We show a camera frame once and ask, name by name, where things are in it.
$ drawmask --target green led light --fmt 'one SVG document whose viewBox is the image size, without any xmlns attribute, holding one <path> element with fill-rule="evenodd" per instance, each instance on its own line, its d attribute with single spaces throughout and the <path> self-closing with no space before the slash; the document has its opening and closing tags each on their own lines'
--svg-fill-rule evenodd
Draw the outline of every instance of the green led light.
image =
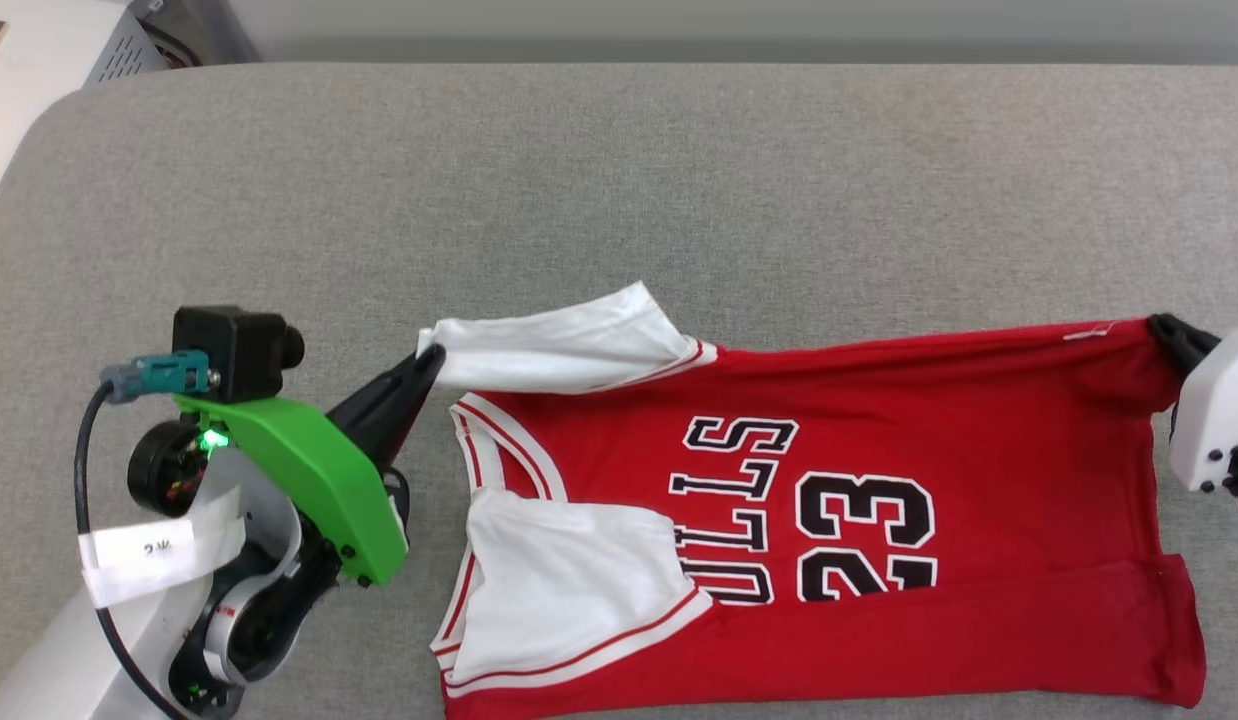
<svg viewBox="0 0 1238 720">
<path fill-rule="evenodd" d="M 202 433 L 202 437 L 198 440 L 198 445 L 202 447 L 202 452 L 206 452 L 206 454 L 210 454 L 217 448 L 229 445 L 229 438 L 227 438 L 227 434 L 223 434 L 217 431 L 206 431 L 204 433 Z"/>
</svg>

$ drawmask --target red stripe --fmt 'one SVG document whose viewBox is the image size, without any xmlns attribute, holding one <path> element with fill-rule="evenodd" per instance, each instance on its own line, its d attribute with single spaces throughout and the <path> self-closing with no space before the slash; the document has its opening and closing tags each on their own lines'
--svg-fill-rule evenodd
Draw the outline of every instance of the red stripe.
<svg viewBox="0 0 1238 720">
<path fill-rule="evenodd" d="M 682 361 L 680 361 L 677 364 L 669 365 L 669 367 L 665 367 L 664 370 L 660 370 L 660 372 L 656 372 L 656 374 L 652 374 L 652 375 L 647 375 L 645 379 L 636 379 L 636 381 L 633 381 L 633 384 L 645 384 L 645 382 L 650 382 L 650 381 L 657 381 L 657 379 L 662 379 L 662 377 L 665 377 L 665 375 L 676 374 L 680 370 L 682 370 L 683 367 L 686 367 L 686 365 L 690 365 L 690 364 L 695 362 L 696 360 L 698 360 L 699 358 L 703 356 L 703 343 L 696 340 L 695 345 L 696 345 L 696 348 L 695 348 L 695 355 L 691 355 L 691 356 L 688 356 L 688 359 L 682 360 Z"/>
<path fill-rule="evenodd" d="M 615 637 L 609 638 L 609 641 L 607 641 L 604 643 L 600 643 L 599 646 L 593 647 L 592 649 L 583 651 L 582 653 L 572 657 L 572 659 L 566 659 L 563 662 L 558 662 L 558 664 L 556 664 L 556 666 L 543 667 L 541 671 L 504 671 L 504 673 L 485 673 L 484 675 L 477 675 L 475 678 L 472 678 L 469 680 L 464 680 L 464 682 L 458 683 L 458 684 L 446 683 L 446 687 L 458 689 L 458 688 L 462 688 L 464 685 L 469 685 L 472 683 L 477 683 L 477 680 L 485 680 L 487 678 L 495 678 L 495 675 L 517 675 L 517 678 L 524 678 L 525 675 L 542 675 L 545 673 L 552 673 L 552 671 L 560 671 L 561 667 L 573 666 L 576 662 L 586 659 L 586 657 L 588 657 L 591 654 L 595 654 L 597 652 L 602 652 L 607 647 L 613 646 L 615 642 L 619 642 L 619 641 L 621 641 L 624 638 L 630 638 L 633 635 L 636 635 L 636 633 L 645 633 L 646 630 L 656 628 L 656 626 L 659 626 L 661 624 L 666 624 L 666 621 L 669 621 L 669 619 L 671 619 L 671 616 L 677 615 L 680 610 L 682 610 L 683 607 L 686 607 L 687 602 L 695 600 L 695 598 L 697 596 L 697 594 L 698 594 L 698 588 L 693 589 L 693 591 L 691 591 L 690 594 L 687 594 L 687 596 L 683 598 L 682 601 L 677 602 L 677 606 L 675 606 L 673 609 L 671 609 L 667 612 L 665 612 L 664 617 L 660 619 L 660 620 L 655 620 L 654 624 L 643 625 L 640 628 L 628 630 L 626 633 L 615 635 Z"/>
<path fill-rule="evenodd" d="M 449 624 L 446 625 L 446 632 L 441 635 L 442 640 L 449 637 L 449 633 L 456 631 L 456 624 L 459 621 L 459 615 L 463 612 L 463 602 L 468 600 L 468 584 L 472 583 L 472 569 L 477 565 L 477 555 L 468 555 L 468 569 L 463 570 L 463 585 L 459 589 L 459 601 L 456 602 L 456 614 L 449 616 Z"/>
<path fill-rule="evenodd" d="M 463 414 L 459 414 L 459 426 L 463 428 L 463 439 L 468 445 L 468 459 L 472 460 L 472 475 L 473 482 L 478 487 L 482 486 L 482 459 L 477 456 L 477 445 L 472 443 L 472 433 L 468 432 L 468 419 Z"/>
<path fill-rule="evenodd" d="M 456 402 L 456 407 L 462 407 L 462 409 L 467 411 L 467 413 L 475 414 L 479 421 L 483 421 L 483 423 L 487 423 L 488 428 L 490 428 L 496 434 L 499 434 L 499 437 L 504 438 L 504 440 L 510 447 L 517 448 L 517 450 L 520 452 L 520 454 L 522 454 L 522 456 L 526 456 L 526 461 L 529 461 L 529 465 L 531 465 L 531 469 L 534 470 L 534 478 L 532 479 L 537 479 L 539 480 L 536 484 L 540 487 L 540 492 L 543 496 L 543 500 L 552 500 L 552 491 L 550 491 L 550 489 L 547 487 L 547 478 L 543 475 L 543 470 L 541 470 L 540 466 L 539 466 L 539 464 L 535 461 L 535 456 L 531 456 L 531 454 L 529 454 L 529 452 L 526 452 L 526 448 L 522 447 L 522 443 L 519 443 L 515 439 L 513 439 L 513 437 L 510 437 L 508 434 L 508 432 L 504 431 L 504 428 L 500 428 L 498 424 L 495 424 L 494 419 L 487 418 L 485 413 L 482 413 L 480 409 L 477 409 L 472 405 L 465 405 L 465 402 L 461 401 L 461 402 Z"/>
</svg>

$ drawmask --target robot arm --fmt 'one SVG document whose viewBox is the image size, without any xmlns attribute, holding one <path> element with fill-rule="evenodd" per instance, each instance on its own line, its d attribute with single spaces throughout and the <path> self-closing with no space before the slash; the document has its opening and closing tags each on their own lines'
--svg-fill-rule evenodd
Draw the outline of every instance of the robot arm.
<svg viewBox="0 0 1238 720">
<path fill-rule="evenodd" d="M 167 518 L 191 518 L 232 492 L 244 542 L 212 574 L 156 593 L 121 602 L 76 594 L 2 683 L 1 720 L 232 718 L 245 688 L 280 669 L 340 574 L 369 586 L 396 573 L 409 487 L 391 460 L 444 349 L 409 356 L 329 414 L 276 397 L 281 370 L 302 356 L 302 336 L 281 315 L 184 307 L 171 355 L 106 370 L 76 463 L 83 537 L 94 413 L 104 400 L 175 392 L 183 413 L 139 442 L 130 495 Z"/>
<path fill-rule="evenodd" d="M 1171 434 L 1171 469 L 1188 489 L 1238 497 L 1238 328 L 1190 369 Z"/>
</svg>

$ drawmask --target black number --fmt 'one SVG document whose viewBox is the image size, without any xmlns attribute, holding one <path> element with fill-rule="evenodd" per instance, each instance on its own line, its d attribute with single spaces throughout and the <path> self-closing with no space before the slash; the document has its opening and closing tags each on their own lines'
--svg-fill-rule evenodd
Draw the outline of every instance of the black number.
<svg viewBox="0 0 1238 720">
<path fill-rule="evenodd" d="M 839 500 L 844 515 L 829 513 L 828 501 Z M 893 547 L 919 548 L 933 536 L 933 502 L 930 492 L 907 478 L 885 475 L 842 475 L 806 473 L 797 481 L 797 523 L 807 537 L 842 537 L 841 520 L 849 523 L 878 523 L 877 507 L 899 506 L 899 520 L 885 523 L 885 539 Z"/>
<path fill-rule="evenodd" d="M 743 510 L 733 511 L 734 525 L 743 525 L 743 533 L 716 533 L 709 529 L 688 529 L 682 525 L 675 527 L 677 534 L 677 547 L 687 544 L 711 544 L 713 547 L 742 547 L 749 552 L 766 551 L 766 511 Z"/>
<path fill-rule="evenodd" d="M 938 560 L 933 557 L 890 555 L 888 576 L 901 591 L 912 588 L 933 588 Z"/>
<path fill-rule="evenodd" d="M 829 501 L 839 501 L 843 515 L 829 512 Z M 889 502 L 899 508 L 899 518 L 885 523 L 885 542 L 893 547 L 920 548 L 935 533 L 933 501 L 925 487 L 910 478 L 885 475 L 843 475 L 806 473 L 797 481 L 797 526 L 807 537 L 838 539 L 842 520 L 848 523 L 878 525 L 877 508 Z M 933 557 L 889 555 L 886 576 L 899 589 L 930 588 L 938 574 Z M 820 547 L 797 560 L 799 594 L 807 602 L 838 600 L 829 588 L 831 575 L 838 575 L 857 596 L 885 589 L 877 570 L 859 551 Z"/>
<path fill-rule="evenodd" d="M 859 551 L 820 547 L 799 560 L 797 594 L 806 602 L 838 600 L 842 593 L 829 588 L 829 575 L 841 575 L 855 596 L 884 593 L 885 584 Z"/>
<path fill-rule="evenodd" d="M 770 605 L 775 600 L 770 570 L 759 562 L 682 560 L 682 573 L 695 578 L 695 583 L 721 605 Z M 714 586 L 712 580 L 733 580 L 734 584 Z M 739 583 L 748 588 L 739 588 Z"/>
<path fill-rule="evenodd" d="M 751 443 L 753 452 L 769 452 L 769 454 L 782 455 L 792 445 L 792 438 L 797 434 L 797 423 L 792 419 L 769 418 L 738 418 L 730 421 L 725 432 L 721 432 L 721 426 L 725 418 L 695 418 L 686 432 L 687 448 L 691 450 L 707 452 L 734 452 L 744 447 L 751 434 L 759 434 Z"/>
<path fill-rule="evenodd" d="M 682 473 L 673 473 L 669 479 L 669 492 L 673 495 L 686 495 L 687 492 L 742 495 L 748 500 L 761 502 L 770 492 L 770 481 L 775 479 L 776 469 L 779 469 L 779 460 L 744 460 L 739 471 L 748 475 L 747 480 L 690 478 Z"/>
</svg>

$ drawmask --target white sleeve trim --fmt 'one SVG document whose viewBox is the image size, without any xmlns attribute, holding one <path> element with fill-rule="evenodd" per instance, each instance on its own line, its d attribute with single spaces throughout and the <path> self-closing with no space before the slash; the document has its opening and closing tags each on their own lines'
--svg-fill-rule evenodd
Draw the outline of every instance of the white sleeve trim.
<svg viewBox="0 0 1238 720">
<path fill-rule="evenodd" d="M 418 351 L 435 344 L 446 348 L 439 386 L 505 392 L 595 392 L 716 360 L 716 346 L 683 336 L 641 282 L 536 315 L 439 320 L 418 332 Z"/>
</svg>

